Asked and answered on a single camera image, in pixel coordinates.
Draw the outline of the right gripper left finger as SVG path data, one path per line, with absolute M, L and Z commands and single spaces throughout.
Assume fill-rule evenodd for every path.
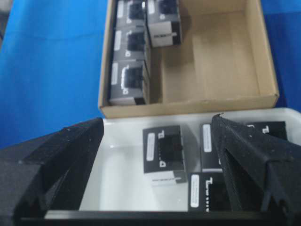
M 78 210 L 104 135 L 94 118 L 0 151 L 0 223 Z

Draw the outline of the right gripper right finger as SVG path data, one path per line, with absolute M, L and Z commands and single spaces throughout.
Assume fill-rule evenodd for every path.
M 212 139 L 233 211 L 267 211 L 271 200 L 286 212 L 301 210 L 301 147 L 220 114 Z

